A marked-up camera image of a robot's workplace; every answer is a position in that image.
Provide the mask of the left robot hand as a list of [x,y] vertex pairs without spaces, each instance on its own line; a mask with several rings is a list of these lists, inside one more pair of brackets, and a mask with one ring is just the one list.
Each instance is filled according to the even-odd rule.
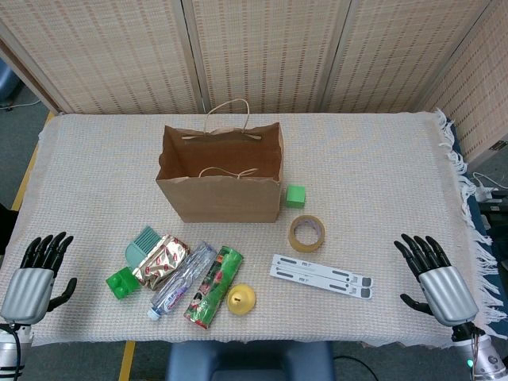
[[1,317],[11,325],[35,325],[45,314],[66,303],[75,292],[77,279],[68,281],[62,295],[52,290],[73,236],[61,232],[33,240],[14,272],[1,308]]

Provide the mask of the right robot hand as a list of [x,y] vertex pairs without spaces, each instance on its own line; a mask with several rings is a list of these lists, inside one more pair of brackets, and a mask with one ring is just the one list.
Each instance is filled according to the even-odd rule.
[[408,294],[401,294],[400,299],[409,308],[434,317],[444,326],[471,325],[479,307],[441,245],[431,236],[410,237],[403,233],[401,238],[394,246],[417,280],[425,301],[418,302]]

